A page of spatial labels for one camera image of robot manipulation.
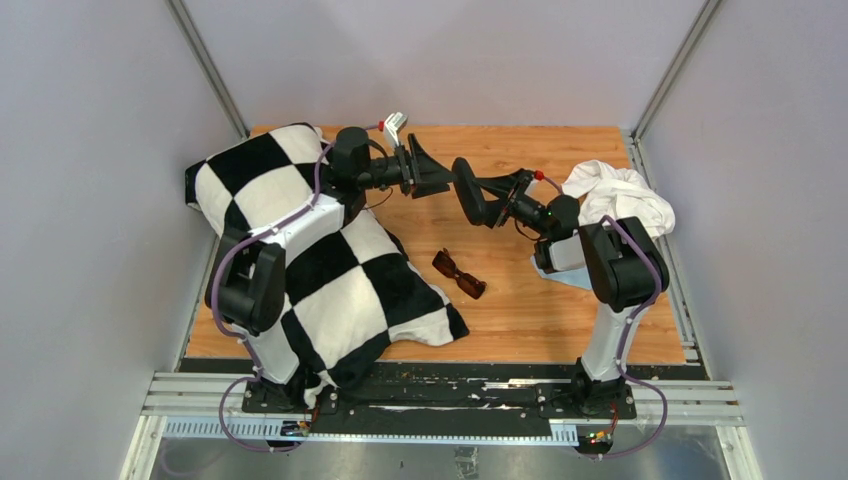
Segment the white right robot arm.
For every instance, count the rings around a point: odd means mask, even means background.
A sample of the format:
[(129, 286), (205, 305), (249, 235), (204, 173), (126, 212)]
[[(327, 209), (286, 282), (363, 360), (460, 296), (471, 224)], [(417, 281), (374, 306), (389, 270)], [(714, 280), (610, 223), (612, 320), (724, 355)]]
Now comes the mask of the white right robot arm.
[(530, 184), (544, 178), (526, 169), (489, 178), (458, 172), (455, 188), (471, 224), (496, 228), (512, 219), (535, 231), (533, 261), (542, 272), (586, 271), (598, 308), (570, 393), (575, 411), (592, 418), (623, 388), (633, 336), (667, 288), (668, 269), (638, 218), (581, 225), (576, 198), (560, 193), (541, 204), (529, 196)]

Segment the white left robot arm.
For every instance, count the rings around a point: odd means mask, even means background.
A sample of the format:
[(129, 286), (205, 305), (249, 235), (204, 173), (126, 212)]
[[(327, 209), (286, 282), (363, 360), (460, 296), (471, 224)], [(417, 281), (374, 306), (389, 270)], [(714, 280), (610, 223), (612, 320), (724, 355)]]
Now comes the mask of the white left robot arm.
[(243, 342), (283, 413), (327, 386), (356, 386), (397, 341), (442, 346), (468, 334), (445, 293), (365, 209), (369, 189), (418, 196), (453, 177), (414, 135), (370, 156), (360, 127), (327, 141), (296, 123), (245, 140), (186, 172), (186, 201), (220, 239), (205, 302)]

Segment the black glasses case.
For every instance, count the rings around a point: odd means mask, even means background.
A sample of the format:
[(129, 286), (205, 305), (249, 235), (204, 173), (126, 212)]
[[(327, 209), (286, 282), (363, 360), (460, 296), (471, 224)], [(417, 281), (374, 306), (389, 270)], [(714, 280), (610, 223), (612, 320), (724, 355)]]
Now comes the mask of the black glasses case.
[(452, 164), (453, 187), (466, 219), (471, 225), (481, 226), (486, 221), (487, 202), (468, 161), (457, 157)]

